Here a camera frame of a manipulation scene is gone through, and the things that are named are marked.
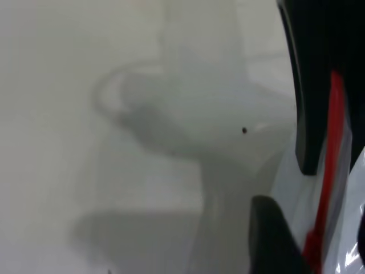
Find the red strip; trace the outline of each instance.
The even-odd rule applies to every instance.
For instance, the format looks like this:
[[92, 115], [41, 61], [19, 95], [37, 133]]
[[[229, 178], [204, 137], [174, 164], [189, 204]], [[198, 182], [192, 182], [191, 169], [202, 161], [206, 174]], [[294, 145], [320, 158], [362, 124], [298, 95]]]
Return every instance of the red strip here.
[[331, 73], [331, 92], [328, 107], [328, 140], [325, 176], [323, 178], [321, 199], [319, 201], [315, 226], [314, 229], [307, 234], [303, 250], [303, 256], [315, 271], [315, 274], [322, 273], [323, 237], [325, 236], [329, 201], [332, 193], [332, 185], [336, 176], [338, 154], [341, 147], [344, 111], [343, 79], [341, 75], [333, 71]]

